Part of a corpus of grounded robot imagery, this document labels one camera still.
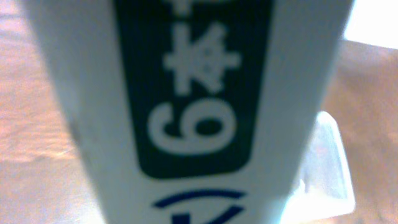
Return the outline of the clear plastic container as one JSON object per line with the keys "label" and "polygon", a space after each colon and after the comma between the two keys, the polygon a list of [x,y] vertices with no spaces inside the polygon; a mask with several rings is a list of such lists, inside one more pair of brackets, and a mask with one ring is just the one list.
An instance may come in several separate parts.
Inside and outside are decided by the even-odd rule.
{"label": "clear plastic container", "polygon": [[335,119],[317,114],[281,223],[350,214],[356,202],[343,140]]}

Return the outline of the teal white cardboard box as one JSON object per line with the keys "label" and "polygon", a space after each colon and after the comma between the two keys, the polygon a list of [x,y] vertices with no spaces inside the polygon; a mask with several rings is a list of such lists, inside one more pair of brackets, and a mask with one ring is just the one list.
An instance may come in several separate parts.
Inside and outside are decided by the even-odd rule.
{"label": "teal white cardboard box", "polygon": [[279,223],[353,3],[21,1],[107,223]]}

